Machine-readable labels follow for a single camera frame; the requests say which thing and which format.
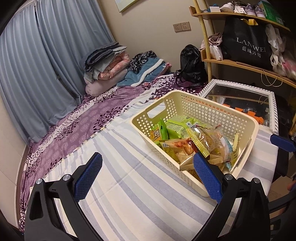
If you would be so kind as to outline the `clear bag of crackers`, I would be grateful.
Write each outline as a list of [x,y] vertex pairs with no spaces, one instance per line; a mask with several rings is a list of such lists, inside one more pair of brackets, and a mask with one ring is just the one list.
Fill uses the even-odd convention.
[[214,165],[230,162],[233,151],[229,140],[219,129],[206,123],[196,123],[186,128],[189,138],[198,151]]

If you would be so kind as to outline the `tan waffle snack bag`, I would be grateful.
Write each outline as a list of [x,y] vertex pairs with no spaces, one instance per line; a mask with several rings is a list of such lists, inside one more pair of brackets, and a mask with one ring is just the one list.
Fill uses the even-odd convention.
[[[225,163],[223,161],[222,154],[215,154],[214,148],[217,144],[213,142],[210,138],[209,140],[201,140],[202,146],[207,148],[210,152],[209,163],[216,165],[223,170]],[[173,140],[163,140],[155,143],[159,146],[166,154],[168,154],[172,159],[174,159],[179,165],[191,165],[193,162],[193,156],[199,149],[197,145],[190,139],[173,139]]]

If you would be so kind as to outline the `large green seaweed snack bag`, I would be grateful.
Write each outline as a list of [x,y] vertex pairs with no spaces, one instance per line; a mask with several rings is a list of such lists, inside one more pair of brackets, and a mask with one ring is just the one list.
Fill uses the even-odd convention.
[[168,119],[165,124],[170,140],[188,138],[188,133],[186,129],[193,126],[198,125],[204,128],[208,128],[210,126],[196,118],[185,115],[176,115]]

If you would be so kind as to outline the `yellow bibizan biscuit packet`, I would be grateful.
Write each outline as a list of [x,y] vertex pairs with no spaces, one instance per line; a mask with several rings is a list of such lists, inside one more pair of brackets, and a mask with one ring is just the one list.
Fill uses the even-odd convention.
[[150,139],[154,143],[169,139],[167,126],[163,119],[160,119],[151,129]]

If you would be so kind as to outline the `cream perforated plastic basket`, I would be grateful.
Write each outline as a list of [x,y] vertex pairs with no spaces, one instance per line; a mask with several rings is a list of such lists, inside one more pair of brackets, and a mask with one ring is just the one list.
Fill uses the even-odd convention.
[[205,197],[220,200],[221,186],[206,164],[238,177],[252,150],[259,125],[237,110],[174,90],[140,111],[131,124],[146,144],[181,179]]

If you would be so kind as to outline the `white framed mirror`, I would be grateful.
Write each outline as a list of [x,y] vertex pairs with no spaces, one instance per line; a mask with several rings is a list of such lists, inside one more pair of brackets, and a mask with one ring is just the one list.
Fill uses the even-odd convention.
[[278,111],[272,91],[242,83],[212,79],[200,97],[250,114],[257,122],[278,134]]

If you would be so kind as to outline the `striped white blue sheet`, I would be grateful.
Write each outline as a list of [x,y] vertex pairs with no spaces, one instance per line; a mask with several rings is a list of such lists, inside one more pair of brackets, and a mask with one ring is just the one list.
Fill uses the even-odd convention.
[[104,240],[191,240],[216,201],[134,127],[132,117],[146,107],[134,104],[62,161],[46,180],[72,174],[99,152],[102,169],[78,205]]

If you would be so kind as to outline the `purple floral bed sheet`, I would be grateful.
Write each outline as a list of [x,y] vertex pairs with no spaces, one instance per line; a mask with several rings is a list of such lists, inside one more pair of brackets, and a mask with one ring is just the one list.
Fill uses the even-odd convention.
[[138,102],[138,97],[147,96],[148,100],[153,100],[175,89],[198,94],[203,87],[203,84],[195,86],[189,82],[177,83],[173,75],[164,75],[137,87],[115,86],[98,97],[85,96],[82,104],[52,126],[41,141],[29,145],[20,184],[19,230],[23,232],[25,229],[29,188],[34,182],[45,177],[86,140],[127,111]]

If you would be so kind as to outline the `black backpack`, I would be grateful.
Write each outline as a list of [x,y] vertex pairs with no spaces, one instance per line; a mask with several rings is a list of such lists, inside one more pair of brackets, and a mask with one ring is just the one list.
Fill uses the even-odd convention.
[[208,75],[197,47],[189,44],[181,51],[180,70],[175,76],[178,87],[200,87],[206,84]]

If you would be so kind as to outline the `pink cloth on shelf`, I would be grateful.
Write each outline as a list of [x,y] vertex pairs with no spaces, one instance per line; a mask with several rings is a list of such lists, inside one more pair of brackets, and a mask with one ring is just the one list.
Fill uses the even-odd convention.
[[223,54],[220,48],[222,43],[222,33],[215,33],[208,37],[210,54],[213,59],[223,60]]

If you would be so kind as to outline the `blue folded blanket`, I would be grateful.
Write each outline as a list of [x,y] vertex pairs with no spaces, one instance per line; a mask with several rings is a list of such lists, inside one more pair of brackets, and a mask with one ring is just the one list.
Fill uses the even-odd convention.
[[170,63],[166,63],[160,58],[149,58],[141,67],[138,73],[128,71],[125,78],[119,82],[117,87],[137,87],[144,82],[152,82],[170,67]]

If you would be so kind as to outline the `leopard print cloth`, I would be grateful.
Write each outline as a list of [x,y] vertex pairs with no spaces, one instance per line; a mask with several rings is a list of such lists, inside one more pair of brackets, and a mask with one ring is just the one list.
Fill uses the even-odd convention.
[[152,50],[139,53],[135,55],[128,66],[128,70],[134,73],[139,73],[141,68],[144,66],[145,63],[149,60],[149,58],[156,58],[157,55]]

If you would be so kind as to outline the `blue-grey curtain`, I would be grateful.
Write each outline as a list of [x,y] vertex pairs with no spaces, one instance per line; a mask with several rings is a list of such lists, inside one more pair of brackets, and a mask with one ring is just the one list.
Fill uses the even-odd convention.
[[26,1],[1,33],[1,97],[26,142],[39,142],[85,95],[82,59],[113,36],[97,1]]

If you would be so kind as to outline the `wall power socket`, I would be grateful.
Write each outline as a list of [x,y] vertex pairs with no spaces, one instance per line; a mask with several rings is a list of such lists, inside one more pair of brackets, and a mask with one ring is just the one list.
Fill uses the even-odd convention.
[[185,31],[190,31],[191,30],[190,22],[183,22],[183,23],[173,24],[173,28],[174,28],[175,33],[185,32]]

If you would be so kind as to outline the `framed wall picture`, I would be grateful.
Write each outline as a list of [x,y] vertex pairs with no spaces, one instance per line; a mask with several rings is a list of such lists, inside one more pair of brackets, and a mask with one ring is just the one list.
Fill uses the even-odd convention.
[[115,0],[115,4],[120,13],[128,9],[130,6],[132,6],[136,2],[138,2],[138,0]]

